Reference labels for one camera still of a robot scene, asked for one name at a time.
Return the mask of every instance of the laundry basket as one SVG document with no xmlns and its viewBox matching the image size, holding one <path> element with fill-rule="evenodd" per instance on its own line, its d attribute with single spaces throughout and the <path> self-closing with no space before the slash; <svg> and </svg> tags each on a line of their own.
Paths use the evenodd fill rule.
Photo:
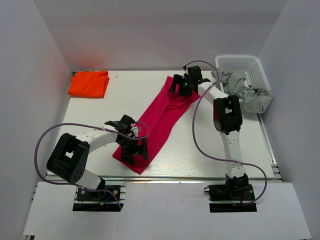
<svg viewBox="0 0 320 240">
<path fill-rule="evenodd" d="M 264 69 L 256 56 L 221 55 L 215 58 L 215 65 L 217 68 L 224 68 L 233 72 L 245 72 L 245 85 L 247 87 L 270 90 Z"/>
</svg>

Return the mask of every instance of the white table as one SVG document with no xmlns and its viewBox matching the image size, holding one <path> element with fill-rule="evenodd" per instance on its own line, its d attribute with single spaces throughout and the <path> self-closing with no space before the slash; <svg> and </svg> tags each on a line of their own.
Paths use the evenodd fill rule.
<svg viewBox="0 0 320 240">
<path fill-rule="evenodd" d="M 136 121 L 159 93 L 167 76 L 183 74 L 183 71 L 109 71 L 109 85 L 103 99 L 71 97 L 64 123 L 80 123 L 102 126 L 104 122 L 120 120 L 126 114 Z M 212 79 L 210 71 L 203 71 L 204 78 Z M 195 147 L 192 138 L 192 115 L 196 106 L 189 110 L 173 127 L 169 139 L 143 172 L 142 176 L 154 177 L 192 177 L 224 178 L 226 163 L 203 156 Z M 264 141 L 262 128 L 256 114 L 242 111 L 243 124 L 240 130 L 242 159 L 246 163 L 260 166 L 272 178 L 271 154 Z M 88 128 L 64 126 L 60 135 L 82 134 Z M 201 102 L 195 121 L 196 137 L 204 152 L 224 158 L 225 152 L 219 132 L 213 123 L 213 107 L 205 99 Z M 112 157 L 117 149 L 116 143 L 91 153 L 86 168 L 104 177 L 138 176 Z M 254 167 L 245 167 L 250 178 L 260 178 L 262 173 Z"/>
</svg>

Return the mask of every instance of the crumpled gray cloth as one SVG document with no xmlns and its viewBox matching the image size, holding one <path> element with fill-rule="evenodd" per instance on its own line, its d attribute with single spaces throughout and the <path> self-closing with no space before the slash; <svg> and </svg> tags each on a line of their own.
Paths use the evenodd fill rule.
<svg viewBox="0 0 320 240">
<path fill-rule="evenodd" d="M 243 108 L 249 113 L 262 114 L 270 104 L 273 94 L 267 89 L 254 89 L 245 86 L 247 79 L 244 72 L 232 72 L 223 68 L 218 68 L 221 76 L 224 92 L 228 95 L 237 95 L 242 99 Z M 212 71 L 211 75 L 217 79 L 216 71 Z"/>
</svg>

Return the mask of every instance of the red cloth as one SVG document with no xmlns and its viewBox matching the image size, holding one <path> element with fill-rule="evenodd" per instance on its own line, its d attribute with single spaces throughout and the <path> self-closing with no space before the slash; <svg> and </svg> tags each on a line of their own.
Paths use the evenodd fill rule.
<svg viewBox="0 0 320 240">
<path fill-rule="evenodd" d="M 128 168 L 138 174 L 142 174 L 147 166 L 156 157 L 163 145 L 166 143 L 172 127 L 179 118 L 188 110 L 189 106 L 199 99 L 199 95 L 192 92 L 191 97 L 179 96 L 178 93 L 168 94 L 173 78 L 168 76 L 159 94 L 142 114 L 139 121 L 145 122 L 150 133 L 146 139 L 149 161 L 141 155 L 133 157 L 134 165 L 121 161 L 121 147 L 112 155 Z M 139 137 L 147 133 L 146 127 L 141 124 Z"/>
</svg>

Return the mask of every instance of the towel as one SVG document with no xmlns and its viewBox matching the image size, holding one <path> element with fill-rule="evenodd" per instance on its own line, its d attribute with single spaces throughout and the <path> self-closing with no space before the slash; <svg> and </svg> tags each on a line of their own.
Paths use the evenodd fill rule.
<svg viewBox="0 0 320 240">
<path fill-rule="evenodd" d="M 178 90 L 176 91 L 177 93 L 169 94 L 168 90 L 172 81 L 173 78 L 168 76 L 159 94 L 139 118 L 139 121 L 145 122 L 150 130 L 149 136 L 146 139 L 149 161 L 145 160 L 141 155 L 137 155 L 133 156 L 134 165 L 123 162 L 121 161 L 121 147 L 118 147 L 112 155 L 138 174 L 142 174 L 156 157 L 166 143 L 171 129 L 179 118 L 188 110 L 192 103 L 199 99 L 199 95 L 195 92 L 192 92 L 190 97 L 179 96 Z M 142 124 L 140 126 L 141 131 L 138 135 L 142 137 L 147 133 L 147 130 Z"/>
<path fill-rule="evenodd" d="M 71 78 L 68 94 L 74 97 L 103 99 L 108 83 L 108 71 L 78 71 Z"/>
<path fill-rule="evenodd" d="M 245 86 L 247 76 L 243 71 L 232 72 L 223 68 L 218 68 L 217 71 L 221 76 L 224 92 L 228 95 L 237 95 L 244 110 L 257 114 L 265 112 L 273 98 L 270 90 Z M 216 71 L 212 71 L 211 74 L 217 79 Z"/>
</svg>

